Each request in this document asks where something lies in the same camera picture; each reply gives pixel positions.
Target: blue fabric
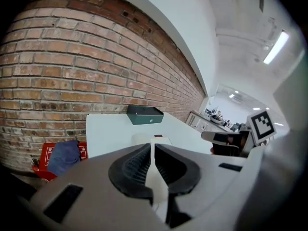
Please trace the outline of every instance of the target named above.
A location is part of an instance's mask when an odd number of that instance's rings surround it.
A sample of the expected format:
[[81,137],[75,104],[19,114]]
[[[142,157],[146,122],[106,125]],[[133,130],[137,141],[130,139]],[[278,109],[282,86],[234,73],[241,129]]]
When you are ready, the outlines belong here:
[[48,171],[60,176],[79,161],[78,141],[58,142],[51,153]]

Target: red box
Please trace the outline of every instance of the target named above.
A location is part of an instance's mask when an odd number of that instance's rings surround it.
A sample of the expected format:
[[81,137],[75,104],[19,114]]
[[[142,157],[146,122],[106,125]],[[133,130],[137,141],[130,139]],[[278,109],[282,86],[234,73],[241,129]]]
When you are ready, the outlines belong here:
[[[40,156],[39,166],[36,167],[32,165],[32,169],[34,173],[36,173],[40,178],[46,179],[46,180],[52,180],[56,178],[54,174],[49,172],[47,170],[50,155],[52,153],[52,150],[55,147],[55,143],[44,143],[42,154]],[[78,144],[78,148],[81,155],[81,160],[85,160],[88,158],[88,150],[87,150],[87,143],[86,142],[80,142]]]

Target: fluorescent light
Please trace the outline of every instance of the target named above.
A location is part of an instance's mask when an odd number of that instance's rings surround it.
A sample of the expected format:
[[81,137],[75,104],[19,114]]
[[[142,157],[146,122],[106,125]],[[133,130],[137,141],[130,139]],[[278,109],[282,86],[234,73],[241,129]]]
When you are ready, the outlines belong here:
[[269,54],[267,55],[267,57],[264,59],[263,62],[265,64],[270,64],[270,62],[275,58],[275,56],[283,48],[283,46],[287,42],[288,38],[289,38],[289,35],[286,32],[282,31],[281,34],[279,35],[279,38],[278,38],[277,42],[275,43],[273,48],[271,48],[271,50],[270,50]]

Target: white table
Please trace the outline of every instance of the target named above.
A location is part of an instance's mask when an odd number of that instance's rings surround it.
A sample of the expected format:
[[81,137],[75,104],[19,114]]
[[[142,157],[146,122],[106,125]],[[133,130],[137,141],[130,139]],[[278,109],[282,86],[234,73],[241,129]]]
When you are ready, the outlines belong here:
[[86,130],[89,158],[132,146],[131,137],[136,133],[161,134],[173,146],[194,152],[210,154],[212,148],[200,132],[166,112],[161,123],[145,125],[133,125],[126,114],[90,114]]

